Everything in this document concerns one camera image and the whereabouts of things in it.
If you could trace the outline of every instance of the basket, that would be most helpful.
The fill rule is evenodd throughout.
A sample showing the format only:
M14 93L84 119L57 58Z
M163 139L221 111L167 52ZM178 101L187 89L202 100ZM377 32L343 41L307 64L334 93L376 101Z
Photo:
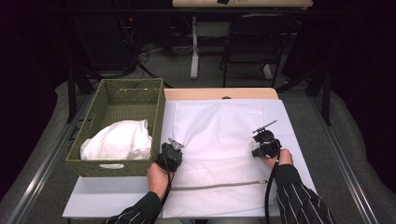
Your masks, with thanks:
M66 163L80 176L145 176L161 146L165 96L163 80L154 79L103 79L94 95L88 113L73 143ZM122 120L148 121L148 134L152 137L147 160L95 160L80 158L84 141L93 138L106 126ZM120 164L120 169L104 168L102 164Z

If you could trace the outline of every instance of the gray carpet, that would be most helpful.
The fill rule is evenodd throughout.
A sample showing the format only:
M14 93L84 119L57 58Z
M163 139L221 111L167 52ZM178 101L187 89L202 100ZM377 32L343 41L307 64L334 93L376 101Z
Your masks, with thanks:
M219 70L220 56L213 48L201 48L199 77L190 80L191 55L177 55L163 50L152 51L145 66L152 73L163 77L166 82L176 88L202 88L220 87L222 71ZM234 77L240 68L231 69ZM258 68L242 68L243 73L250 73L253 77L259 76ZM131 75L124 78L141 78L142 70L137 68ZM284 83L285 77L281 76L276 85ZM239 82L230 82L231 85L240 85ZM247 82L243 85L268 86L270 82ZM291 92L280 93L279 98L288 110L291 124L296 133L300 147L304 154L308 169L314 184L324 201L330 207L338 223L363 223L359 207L356 205L345 178L343 177L332 152L332 141L320 124L320 117L316 112L312 99L306 97L298 90L304 84L295 87ZM43 133L35 151L26 163L19 178L0 203L0 223L7 223L15 207L19 205L23 193L34 180L36 172L46 157L54 150L62 130L67 126L67 88L65 83L58 87L59 96L52 120ZM332 129L336 134L352 170L361 183L362 189L368 197L369 203L378 218L378 223L393 223L396 220L395 195L383 186L377 178L375 171L365 159L364 143L359 129L353 118L345 108L344 102L332 94L331 101ZM62 213L76 184L78 175L65 163L64 159L71 144L67 140L59 148L59 158L50 172L41 193L33 201L33 206L26 211L25 223L66 223ZM72 223L98 223L99 220L72 220Z

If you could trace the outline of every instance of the black pinstriped shirt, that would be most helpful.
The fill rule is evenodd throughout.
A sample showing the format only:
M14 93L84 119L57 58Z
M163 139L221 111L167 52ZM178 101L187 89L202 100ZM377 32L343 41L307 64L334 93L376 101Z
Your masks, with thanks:
M276 176L276 196L284 224L335 224L326 204L308 189L293 165L280 165ZM146 194L134 206L121 214L105 220L105 224L146 224L156 218L163 208L160 198L154 192Z

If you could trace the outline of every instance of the hand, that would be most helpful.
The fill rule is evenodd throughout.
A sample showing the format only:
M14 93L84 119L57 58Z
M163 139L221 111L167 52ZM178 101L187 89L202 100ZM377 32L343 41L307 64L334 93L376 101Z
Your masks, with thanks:
M293 157L291 155L291 153L289 152L288 149L284 148L284 149L280 149L279 151L280 153L280 157L279 157L279 165L282 164L291 164L293 165ZM262 159L262 161L266 164L268 164L270 166L270 168L274 168L275 162L276 162L276 158L266 158L266 157L262 157L260 158Z
M168 174L157 163L148 168L148 190L153 191L162 200L168 186Z

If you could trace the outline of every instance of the crumpled white cloth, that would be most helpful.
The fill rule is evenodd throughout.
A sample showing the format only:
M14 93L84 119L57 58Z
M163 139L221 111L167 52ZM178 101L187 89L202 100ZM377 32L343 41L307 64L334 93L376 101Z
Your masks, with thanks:
M271 173L251 155L252 131L263 126L263 110L262 105L232 100L176 103L174 139L185 147L163 217L215 216L264 207L266 184L237 186L268 180ZM200 189L223 184L235 186ZM270 205L276 200L275 189Z
M85 140L80 155L82 160L145 160L149 158L150 149L148 121L123 120Z

